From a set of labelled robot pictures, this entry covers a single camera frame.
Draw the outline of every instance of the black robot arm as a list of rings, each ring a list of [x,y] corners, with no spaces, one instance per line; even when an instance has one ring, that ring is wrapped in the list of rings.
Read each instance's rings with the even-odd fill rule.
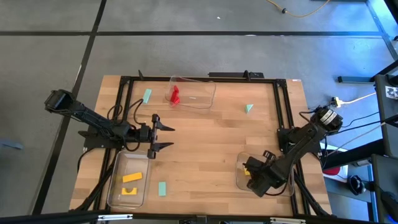
[[[147,156],[149,159],[156,158],[156,152],[167,147],[172,142],[157,143],[157,130],[174,131],[174,129],[164,126],[160,122],[157,114],[152,115],[152,128],[145,123],[141,123],[141,128],[136,128],[127,121],[116,121],[95,113],[80,103],[65,90],[54,90],[45,101],[45,109],[51,113],[68,116],[89,125],[87,131],[79,131],[86,138],[85,147],[103,147],[103,148],[126,148],[128,142],[149,142]]]
[[[318,145],[326,135],[336,133],[343,124],[343,118],[327,107],[319,107],[311,113],[314,114],[310,120],[303,116],[308,124],[302,128],[291,129],[282,137],[279,136],[284,139],[283,144],[288,145],[283,156],[276,158],[273,153],[265,151],[264,156],[267,158],[265,162],[249,157],[244,163],[251,175],[247,187],[259,197],[267,194],[270,187],[277,189],[285,184],[294,164],[307,152],[312,152],[314,146]]]

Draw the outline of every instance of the clear plastic container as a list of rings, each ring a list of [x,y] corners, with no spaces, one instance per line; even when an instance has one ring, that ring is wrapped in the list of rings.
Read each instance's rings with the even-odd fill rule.
[[[149,178],[149,160],[146,154],[121,151],[116,156],[107,203],[112,208],[135,209],[144,203],[147,179]],[[142,172],[142,179],[123,183],[123,176]],[[122,189],[130,192],[137,188],[136,195],[122,195]]]
[[[266,158],[262,155],[254,155],[254,154],[249,154],[247,152],[241,152],[238,154],[238,159],[236,161],[236,167],[235,167],[235,183],[236,186],[241,189],[241,190],[248,190],[251,191],[248,187],[247,184],[250,180],[250,175],[245,175],[244,173],[244,165],[243,163],[247,162],[249,157],[252,156],[262,162],[266,161]],[[285,187],[285,185],[282,185],[281,187],[279,187],[278,189],[275,189],[273,187],[271,187],[267,193],[268,194],[276,194],[279,193],[283,190],[283,188]],[[285,192],[282,194],[282,196],[290,196],[291,195],[291,190],[290,187],[287,186]]]
[[[175,86],[179,90],[178,97],[180,102],[178,104],[172,101]],[[165,98],[173,108],[208,110],[213,105],[215,92],[215,82],[199,82],[174,75],[170,78]]]

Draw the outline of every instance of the white cable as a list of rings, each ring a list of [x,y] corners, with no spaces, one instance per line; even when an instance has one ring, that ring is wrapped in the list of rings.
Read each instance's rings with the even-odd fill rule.
[[[357,102],[357,101],[359,101],[359,100],[362,100],[362,99],[364,99],[364,98],[366,98],[366,97],[368,97],[368,96],[375,95],[375,94],[376,94],[376,92],[371,93],[371,94],[366,95],[366,96],[362,96],[362,97],[360,97],[360,98],[358,98],[358,99],[356,99],[356,100],[352,100],[352,101],[349,101],[349,102],[344,102],[344,101],[342,101],[341,104],[350,104],[350,103],[354,103],[354,102]]]
[[[353,139],[349,140],[348,142],[342,144],[342,145],[341,145],[340,147],[338,147],[337,149],[334,149],[333,152],[331,152],[331,153],[328,154],[328,156],[330,156],[330,155],[332,155],[333,153],[337,152],[337,150],[341,149],[343,146],[345,146],[345,145],[347,145],[348,143],[354,141],[355,139],[360,138],[360,137],[364,136],[365,134],[370,133],[370,132],[376,130],[377,128],[380,128],[381,126],[383,126],[383,125],[385,125],[385,124],[386,124],[386,122],[383,122],[383,123],[379,124],[377,127],[372,128],[371,130],[366,131],[365,133],[363,133],[363,134],[361,134],[361,135],[359,135],[359,136],[356,136],[355,138],[353,138]]]

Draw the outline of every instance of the concrete floor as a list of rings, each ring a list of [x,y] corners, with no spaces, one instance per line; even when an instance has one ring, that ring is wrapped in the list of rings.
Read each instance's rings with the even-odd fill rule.
[[[296,14],[322,2],[277,1]],[[398,28],[382,0],[372,0],[391,36]],[[100,0],[0,0],[0,30],[91,30]],[[297,19],[269,3],[255,0],[108,1],[99,30],[267,30],[377,31],[361,2],[331,2],[313,16]],[[19,141],[22,151],[0,151],[0,216],[25,215],[60,122],[44,110],[50,90],[70,90],[87,37],[0,37],[0,138]],[[97,37],[78,99],[94,108],[103,75],[206,76],[208,72],[263,72],[269,78],[299,78],[308,107],[332,96],[349,101],[374,92],[372,85],[338,84],[337,76],[371,76],[393,61],[379,37]],[[375,96],[337,110],[345,122],[377,111]],[[356,122],[365,124],[377,116]],[[333,136],[339,146],[372,127]],[[45,203],[44,212],[68,210],[85,124],[72,121]],[[347,149],[381,137],[380,130]],[[333,213],[339,199],[331,196]]]

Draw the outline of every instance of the teal block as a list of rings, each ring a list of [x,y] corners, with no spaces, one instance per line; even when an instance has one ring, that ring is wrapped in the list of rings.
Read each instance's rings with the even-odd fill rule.
[[[144,97],[142,97],[142,99],[144,100],[144,103],[148,103],[151,93],[152,93],[151,89],[146,89],[145,90]]]
[[[166,196],[166,182],[159,182],[159,196]]]
[[[246,107],[245,107],[246,113],[248,113],[252,107],[253,107],[253,105],[246,105]]]

